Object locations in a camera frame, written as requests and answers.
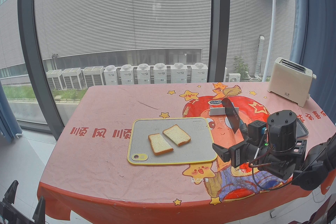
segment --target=floor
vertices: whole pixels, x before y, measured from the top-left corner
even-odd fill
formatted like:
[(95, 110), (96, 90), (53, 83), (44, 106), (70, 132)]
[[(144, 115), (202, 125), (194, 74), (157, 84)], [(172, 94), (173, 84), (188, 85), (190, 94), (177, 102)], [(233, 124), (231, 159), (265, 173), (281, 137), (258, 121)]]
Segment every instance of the floor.
[[(44, 167), (54, 149), (56, 141), (52, 135), (40, 134), (24, 130), (23, 136), (8, 145), (0, 135), (0, 198), (7, 188), (18, 180), (15, 207), (27, 217), (32, 217), (37, 205), (36, 191)], [(230, 222), (230, 224), (287, 224), (293, 220), (304, 222), (328, 198), (331, 193), (336, 193), (336, 181), (330, 187), (326, 196), (317, 188), (308, 197), (299, 198), (290, 203), (276, 217), (271, 218), (270, 212)], [(87, 224), (87, 220), (71, 212), (71, 221), (60, 221), (46, 216), (49, 224)]]

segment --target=toast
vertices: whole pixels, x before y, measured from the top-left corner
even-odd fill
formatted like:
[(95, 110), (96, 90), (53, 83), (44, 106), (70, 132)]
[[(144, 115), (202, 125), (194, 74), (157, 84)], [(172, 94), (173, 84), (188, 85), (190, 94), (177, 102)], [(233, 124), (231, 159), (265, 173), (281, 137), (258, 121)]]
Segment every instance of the toast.
[(150, 146), (155, 156), (168, 153), (174, 149), (168, 144), (161, 134), (150, 134), (148, 136)]
[(182, 146), (191, 140), (189, 134), (182, 130), (177, 124), (165, 129), (163, 133), (178, 146)]

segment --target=pink tablecloth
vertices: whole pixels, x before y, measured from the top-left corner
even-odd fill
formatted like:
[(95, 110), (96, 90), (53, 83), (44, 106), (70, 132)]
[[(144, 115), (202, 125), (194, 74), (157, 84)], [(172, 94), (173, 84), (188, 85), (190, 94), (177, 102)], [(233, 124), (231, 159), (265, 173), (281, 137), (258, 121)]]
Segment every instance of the pink tablecloth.
[[(273, 93), (267, 83), (203, 83), (89, 88), (66, 125), (45, 167), (38, 196), (47, 214), (68, 220), (73, 210), (92, 223), (223, 224), (270, 210), (310, 192), (288, 185), (264, 192), (243, 164), (234, 169), (219, 158), (212, 163), (133, 166), (127, 161), (132, 123), (139, 118), (204, 117), (216, 143), (242, 141), (226, 116), (209, 108), (229, 97), (246, 123), (291, 109), (309, 130), (307, 150), (325, 142), (336, 127), (312, 100), (301, 108)], [(282, 180), (256, 171), (260, 184)]]

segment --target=toaster slot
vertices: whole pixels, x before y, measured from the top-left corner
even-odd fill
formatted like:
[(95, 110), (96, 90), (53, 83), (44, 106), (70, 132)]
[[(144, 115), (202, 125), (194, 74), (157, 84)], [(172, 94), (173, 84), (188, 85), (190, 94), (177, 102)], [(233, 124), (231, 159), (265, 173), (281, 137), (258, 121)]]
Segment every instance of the toaster slot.
[(288, 60), (285, 60), (285, 59), (282, 59), (280, 64), (286, 66), (286, 67), (289, 67), (291, 69), (294, 69), (296, 71), (299, 71), (301, 73), (306, 73), (306, 68), (304, 68), (303, 66), (297, 64), (297, 63), (294, 63), (294, 62), (290, 62)]

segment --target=gray cutting board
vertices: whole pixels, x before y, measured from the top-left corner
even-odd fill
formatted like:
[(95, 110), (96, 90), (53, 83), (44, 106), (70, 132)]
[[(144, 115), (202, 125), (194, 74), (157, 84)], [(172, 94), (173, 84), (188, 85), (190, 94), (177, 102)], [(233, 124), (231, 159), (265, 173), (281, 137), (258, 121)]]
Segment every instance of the gray cutting board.
[[(190, 135), (191, 140), (177, 146), (162, 131), (177, 124)], [(174, 149), (155, 156), (148, 136), (160, 133)], [(140, 119), (133, 124), (127, 159), (135, 165), (173, 165), (211, 162), (217, 154), (212, 149), (212, 135), (208, 121), (203, 117)]]

